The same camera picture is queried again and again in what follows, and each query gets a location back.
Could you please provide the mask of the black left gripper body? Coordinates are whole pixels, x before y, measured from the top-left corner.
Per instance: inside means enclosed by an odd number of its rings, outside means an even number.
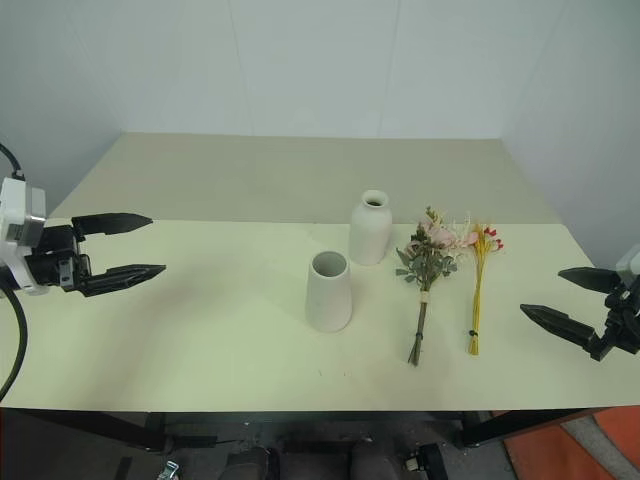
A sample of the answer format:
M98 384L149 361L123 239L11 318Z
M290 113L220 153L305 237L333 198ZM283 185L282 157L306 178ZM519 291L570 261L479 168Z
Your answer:
M46 227L39 244L26 257L35 282L64 291L86 291L91 265L79 247L84 240L85 236L71 225Z

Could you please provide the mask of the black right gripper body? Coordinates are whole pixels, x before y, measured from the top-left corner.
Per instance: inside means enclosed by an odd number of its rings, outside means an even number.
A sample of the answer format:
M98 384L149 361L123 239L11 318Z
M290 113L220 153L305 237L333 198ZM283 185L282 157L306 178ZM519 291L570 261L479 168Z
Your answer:
M605 352L613 347L630 354L639 352L639 289L620 287L605 299L609 309L603 342Z

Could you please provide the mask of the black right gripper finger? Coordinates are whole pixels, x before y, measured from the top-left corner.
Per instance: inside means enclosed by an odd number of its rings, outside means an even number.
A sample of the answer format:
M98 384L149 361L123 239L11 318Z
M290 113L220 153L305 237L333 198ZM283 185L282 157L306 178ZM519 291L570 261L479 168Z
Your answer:
M521 304L520 310L547 332L581 347L590 357L601 361L613 348L593 327L571 319L567 314L543 305Z
M590 291L603 294L623 291L623 282L618 273L613 270L575 267L559 271L558 276Z

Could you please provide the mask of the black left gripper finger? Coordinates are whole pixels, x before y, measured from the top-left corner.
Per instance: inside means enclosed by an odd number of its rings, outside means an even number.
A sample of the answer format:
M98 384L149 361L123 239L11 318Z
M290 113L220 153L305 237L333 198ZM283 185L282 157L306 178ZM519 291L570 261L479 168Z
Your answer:
M107 269L100 275L89 275L77 284L85 297L126 290L153 279L166 270L165 265L134 264Z
M128 233L152 224L153 220L133 213L103 213L72 217L71 223L77 241L82 242L87 235Z

